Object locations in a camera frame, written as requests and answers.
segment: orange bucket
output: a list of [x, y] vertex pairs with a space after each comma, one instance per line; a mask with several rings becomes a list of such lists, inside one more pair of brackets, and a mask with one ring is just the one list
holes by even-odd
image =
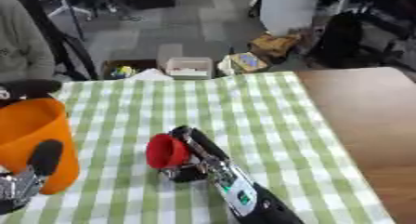
[[0, 165], [21, 172], [34, 148], [47, 139], [63, 144], [58, 167], [42, 188], [54, 194], [68, 188], [78, 177], [79, 164], [65, 106], [55, 99], [23, 100], [0, 109]]

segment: red cup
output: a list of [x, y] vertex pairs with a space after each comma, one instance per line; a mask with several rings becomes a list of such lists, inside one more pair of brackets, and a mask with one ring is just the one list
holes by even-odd
[[189, 159], [186, 145], [167, 134], [158, 134], [150, 139], [146, 159], [152, 168], [182, 165]]

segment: white pillar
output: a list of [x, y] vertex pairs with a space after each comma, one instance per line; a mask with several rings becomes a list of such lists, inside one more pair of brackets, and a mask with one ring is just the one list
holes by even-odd
[[261, 21], [275, 35], [308, 27], [318, 0], [263, 0]]

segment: white box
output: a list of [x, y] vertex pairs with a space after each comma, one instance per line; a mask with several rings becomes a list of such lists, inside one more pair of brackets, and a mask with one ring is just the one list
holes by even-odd
[[209, 58], [171, 58], [166, 65], [166, 73], [177, 80], [212, 79], [213, 71], [213, 61]]

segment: black bag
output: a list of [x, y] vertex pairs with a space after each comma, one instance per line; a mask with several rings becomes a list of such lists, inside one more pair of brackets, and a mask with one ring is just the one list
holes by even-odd
[[358, 55], [363, 39], [362, 23], [352, 12], [332, 17], [325, 33], [308, 53], [319, 63], [330, 68], [346, 68], [345, 61]]

